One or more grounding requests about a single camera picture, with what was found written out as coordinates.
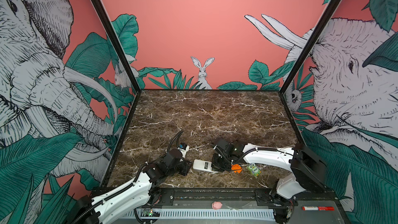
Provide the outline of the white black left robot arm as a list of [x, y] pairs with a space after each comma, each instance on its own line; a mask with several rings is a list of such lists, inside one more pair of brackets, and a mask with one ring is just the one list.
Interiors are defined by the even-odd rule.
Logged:
[[112, 224], [128, 211], [157, 203], [159, 185], [169, 176], [186, 176], [192, 162], [185, 159], [188, 145], [171, 149], [153, 162], [143, 164], [136, 177], [94, 198], [82, 197], [68, 214], [66, 224]]

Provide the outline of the white red remote control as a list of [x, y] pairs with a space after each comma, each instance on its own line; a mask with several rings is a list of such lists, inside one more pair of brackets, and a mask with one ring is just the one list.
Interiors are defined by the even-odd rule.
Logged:
[[216, 173], [216, 171], [212, 169], [212, 162], [210, 161], [195, 159], [192, 168], [197, 171]]

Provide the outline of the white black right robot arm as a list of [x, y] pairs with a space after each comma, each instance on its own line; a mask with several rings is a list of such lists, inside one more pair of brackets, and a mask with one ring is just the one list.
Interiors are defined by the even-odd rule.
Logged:
[[284, 169], [290, 174], [280, 179], [269, 193], [274, 201], [289, 200], [304, 191], [323, 193], [326, 164], [308, 146], [297, 143], [294, 147], [263, 147], [245, 142], [228, 142], [218, 138], [212, 143], [214, 168], [220, 172], [231, 171], [238, 164], [262, 164]]

